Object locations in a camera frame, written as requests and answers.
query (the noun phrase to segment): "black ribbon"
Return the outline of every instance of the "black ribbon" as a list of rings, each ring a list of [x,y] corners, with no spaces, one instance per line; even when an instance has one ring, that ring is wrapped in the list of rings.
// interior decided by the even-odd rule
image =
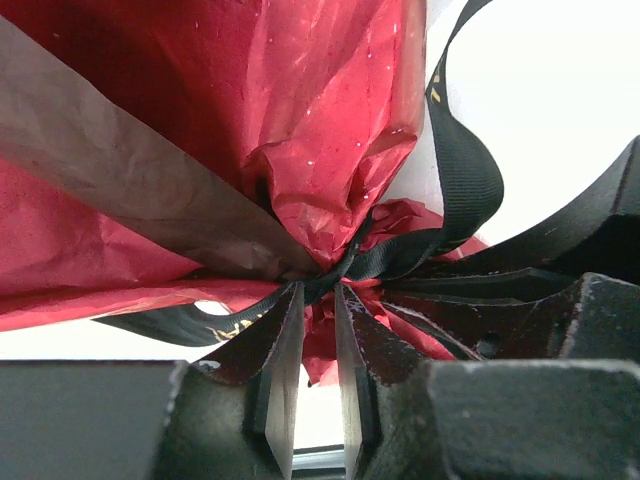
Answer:
[[[464,7],[425,92],[443,195],[442,227],[399,235],[360,254],[362,242],[371,228],[369,212],[340,262],[330,272],[302,281],[305,305],[318,302],[345,277],[354,281],[393,280],[410,274],[425,261],[465,243],[500,207],[504,195],[500,170],[484,144],[453,117],[446,82],[451,42],[464,24],[490,1],[470,0]],[[98,321],[170,343],[211,345],[220,339],[212,339],[214,334],[209,328],[228,332],[238,322],[254,321],[269,310],[292,283],[295,282],[282,285],[257,304],[230,315],[208,315],[188,305],[105,317]],[[196,324],[189,324],[185,316],[190,316]]]

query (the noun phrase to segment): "brown paper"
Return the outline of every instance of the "brown paper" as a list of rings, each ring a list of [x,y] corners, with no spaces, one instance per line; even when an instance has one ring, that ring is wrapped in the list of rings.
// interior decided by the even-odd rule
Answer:
[[[317,272],[265,211],[5,19],[0,156],[215,273],[274,280]]]

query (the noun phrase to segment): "gold lettering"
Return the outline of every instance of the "gold lettering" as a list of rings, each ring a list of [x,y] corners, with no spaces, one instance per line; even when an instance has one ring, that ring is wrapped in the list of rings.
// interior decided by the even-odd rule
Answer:
[[[438,92],[436,92],[436,89],[433,87],[431,87],[431,99],[440,103],[440,95],[438,95]]]
[[[234,325],[234,327],[235,328],[233,330],[231,330],[230,332],[220,331],[220,335],[222,335],[223,337],[225,337],[225,338],[227,338],[229,340],[232,339],[233,337],[235,337],[237,334],[240,333],[240,324],[236,323]]]

